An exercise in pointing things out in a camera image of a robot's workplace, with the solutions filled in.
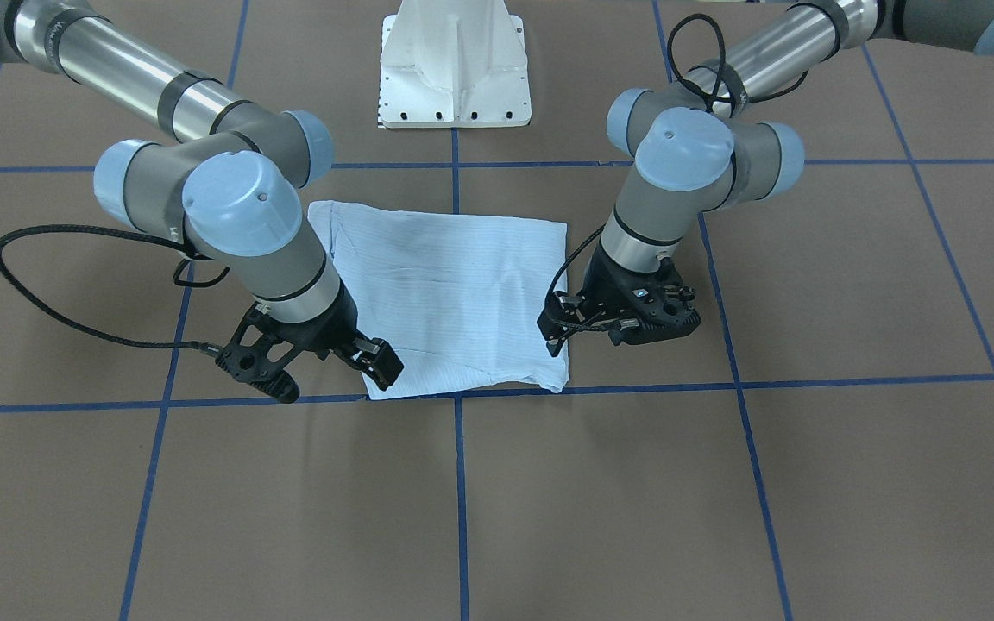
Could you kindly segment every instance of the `gray joint housing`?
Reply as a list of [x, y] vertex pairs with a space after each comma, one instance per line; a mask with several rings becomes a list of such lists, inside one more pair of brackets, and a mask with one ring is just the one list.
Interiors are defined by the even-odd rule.
[[994, 21], [994, 0], [889, 0], [875, 36], [971, 52]]
[[[698, 110], [710, 122], [720, 122], [719, 142], [714, 154], [688, 154], [688, 149], [662, 147], [667, 141], [690, 141], [688, 147], [705, 149], [707, 136], [689, 136], [685, 130], [664, 129], [656, 123], [651, 131], [662, 130], [660, 137], [640, 142], [639, 152], [652, 149], [647, 158], [636, 153], [635, 166], [627, 174], [616, 199], [612, 217], [605, 225], [601, 243], [604, 251], [621, 267], [632, 272], [654, 272], [659, 262], [674, 253], [677, 245], [701, 212], [730, 207], [742, 201], [769, 196], [777, 185], [782, 169], [782, 147], [777, 131], [771, 126], [745, 122], [722, 122]], [[705, 127], [691, 129], [703, 133]], [[673, 131], [673, 137], [666, 138]], [[665, 159], [671, 153], [676, 158]], [[717, 173], [716, 161], [722, 162]]]
[[299, 234], [267, 258], [237, 256], [217, 250], [194, 231], [183, 216], [186, 178], [217, 154], [252, 150], [279, 167], [289, 184], [301, 188], [311, 176], [309, 146], [299, 122], [288, 114], [273, 115], [183, 145], [147, 145], [131, 159], [125, 173], [125, 211], [135, 228], [174, 242], [184, 240], [200, 252], [232, 268], [257, 298], [281, 298], [309, 284], [309, 275], [323, 270], [324, 249], [304, 223]]
[[601, 236], [608, 256], [633, 272], [654, 272], [699, 213], [760, 200], [796, 182], [803, 145], [778, 123], [719, 119], [698, 97], [671, 85], [631, 90], [608, 113], [608, 137], [634, 154]]

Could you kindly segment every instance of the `black band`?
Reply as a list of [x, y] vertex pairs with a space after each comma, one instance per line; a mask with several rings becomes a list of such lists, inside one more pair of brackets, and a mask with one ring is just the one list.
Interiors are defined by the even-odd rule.
[[823, 11], [827, 19], [831, 20], [831, 23], [835, 27], [835, 47], [832, 48], [831, 53], [824, 60], [831, 59], [831, 56], [841, 50], [843, 41], [849, 39], [849, 17], [846, 16], [846, 12], [834, 0], [808, 0], [806, 3], [793, 4], [792, 7], [789, 7], [789, 11], [796, 7], [816, 8]]
[[[60, 63], [60, 40], [64, 38], [64, 33], [67, 32], [68, 27], [79, 20], [86, 19], [86, 17], [98, 17], [99, 20], [109, 21], [94, 11], [68, 9], [58, 16], [52, 17], [52, 21], [48, 23], [48, 29], [44, 31], [44, 55], [47, 56], [48, 62], [52, 63], [56, 70], [64, 75], [67, 75], [67, 71], [64, 71], [64, 66]], [[67, 77], [72, 82], [79, 83], [72, 76], [67, 75]]]
[[671, 242], [664, 242], [662, 240], [652, 240], [650, 237], [646, 235], [639, 235], [639, 233], [636, 233], [635, 231], [632, 231], [630, 227], [627, 227], [627, 224], [624, 224], [622, 217], [620, 217], [619, 213], [616, 213], [616, 208], [614, 207], [612, 208], [612, 216], [614, 217], [616, 224], [619, 224], [620, 228], [623, 229], [625, 233], [627, 233], [632, 237], [635, 237], [636, 240], [639, 240], [640, 242], [643, 242], [647, 245], [660, 245], [660, 247], [670, 247], [670, 245], [674, 245], [675, 243], [678, 243], [679, 241], [682, 240], [682, 237], [677, 237], [677, 239]]
[[892, 1], [892, 35], [900, 41], [906, 41], [907, 35], [903, 32], [903, 8], [907, 7], [907, 0]]
[[328, 266], [328, 258], [326, 256], [326, 258], [324, 258], [323, 262], [320, 263], [320, 270], [317, 270], [317, 275], [314, 276], [314, 278], [312, 278], [312, 280], [309, 280], [308, 284], [306, 284], [304, 287], [299, 288], [299, 290], [297, 290], [296, 292], [293, 292], [292, 294], [281, 296], [281, 298], [264, 298], [262, 295], [256, 295], [255, 297], [263, 300], [263, 302], [286, 302], [288, 299], [294, 299], [297, 296], [299, 296], [299, 295], [301, 295], [301, 294], [303, 294], [303, 293], [311, 290], [313, 286], [315, 286], [317, 283], [319, 283], [320, 282], [320, 276], [324, 274], [324, 268], [327, 267], [327, 266]]
[[213, 119], [213, 125], [210, 126], [210, 136], [217, 133], [217, 127], [221, 127], [221, 122], [224, 122], [224, 118], [229, 116], [229, 113], [231, 113], [236, 106], [251, 103], [253, 103], [252, 99], [237, 99], [235, 102], [229, 103], [228, 106], [225, 106], [224, 109], [221, 109], [220, 113], [217, 113], [217, 118]]
[[7, 33], [7, 42], [10, 43], [10, 47], [15, 54], [21, 56], [21, 50], [17, 48], [17, 40], [13, 35], [13, 28], [15, 27], [15, 22], [17, 21], [17, 9], [21, 8], [21, 3], [25, 0], [10, 0], [10, 4], [7, 7], [7, 12], [5, 12], [5, 17], [3, 19], [3, 30]]
[[[741, 149], [745, 147], [741, 147], [737, 144], [734, 148]], [[734, 207], [734, 205], [738, 204], [739, 201], [739, 197], [735, 196], [734, 190], [738, 189], [741, 192], [742, 188], [746, 188], [746, 185], [749, 184], [749, 181], [750, 168], [743, 170], [742, 166], [739, 166], [738, 150], [735, 150], [735, 152], [731, 154], [731, 187], [727, 189], [727, 195], [723, 197], [723, 200], [721, 200], [719, 204], [715, 205], [715, 207], [705, 209], [701, 213], [708, 213], [709, 211], [715, 211], [717, 209]]]
[[159, 129], [162, 129], [163, 133], [176, 139], [176, 141], [179, 137], [174, 134], [174, 107], [179, 105], [179, 99], [182, 98], [183, 93], [186, 93], [186, 88], [190, 88], [198, 82], [217, 82], [217, 79], [210, 78], [209, 75], [202, 72], [183, 71], [174, 76], [173, 81], [168, 82], [167, 86], [163, 87], [163, 92], [159, 95], [159, 102], [155, 104], [155, 122], [159, 123]]
[[232, 134], [233, 136], [237, 137], [237, 138], [240, 138], [241, 141], [244, 141], [244, 144], [248, 145], [248, 149], [252, 149], [253, 152], [256, 152], [258, 154], [263, 153], [263, 152], [261, 152], [259, 145], [256, 145], [255, 142], [253, 142], [251, 138], [248, 138], [244, 134], [241, 134], [240, 131], [236, 131], [235, 129], [232, 129], [232, 130], [229, 131], [229, 133]]
[[[719, 59], [705, 60], [693, 68], [696, 67], [706, 68], [715, 75], [719, 71]], [[734, 71], [734, 67], [730, 63], [723, 63], [723, 74], [720, 77], [731, 96], [731, 118], [737, 117], [742, 114], [742, 110], [745, 110], [746, 106], [750, 105], [750, 93], [746, 93], [746, 84], [742, 83], [739, 72]], [[719, 97], [719, 93], [713, 93], [713, 96]]]
[[869, 39], [876, 36], [880, 32], [880, 27], [884, 25], [884, 17], [888, 15], [888, 5], [887, 0], [877, 0], [877, 27], [872, 29], [872, 34], [869, 35]]

